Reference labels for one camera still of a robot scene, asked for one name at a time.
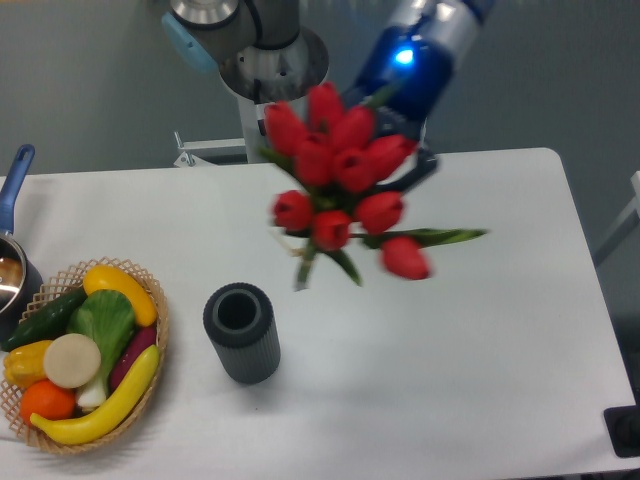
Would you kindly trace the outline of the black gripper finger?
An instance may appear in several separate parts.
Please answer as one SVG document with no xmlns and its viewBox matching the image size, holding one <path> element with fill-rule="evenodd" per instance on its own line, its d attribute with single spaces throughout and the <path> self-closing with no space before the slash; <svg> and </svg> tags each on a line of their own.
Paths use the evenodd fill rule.
<svg viewBox="0 0 640 480">
<path fill-rule="evenodd" d="M 407 158 L 413 158 L 413 166 L 401 177 L 391 182 L 382 183 L 388 179 L 404 163 Z M 414 152 L 407 148 L 389 148 L 373 157 L 373 167 L 378 182 L 372 188 L 375 194 L 396 192 L 406 194 L 432 175 L 438 167 L 437 156 L 428 147 L 418 147 Z"/>
</svg>

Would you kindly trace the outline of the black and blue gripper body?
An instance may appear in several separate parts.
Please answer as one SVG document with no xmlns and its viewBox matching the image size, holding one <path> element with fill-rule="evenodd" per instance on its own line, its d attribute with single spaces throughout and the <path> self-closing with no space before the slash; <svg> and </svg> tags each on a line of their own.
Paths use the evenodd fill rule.
<svg viewBox="0 0 640 480">
<path fill-rule="evenodd" d="M 350 108 L 385 93 L 374 107 L 377 137 L 400 134 L 420 144 L 425 123 L 459 69 L 493 1 L 401 1 L 351 86 Z"/>
</svg>

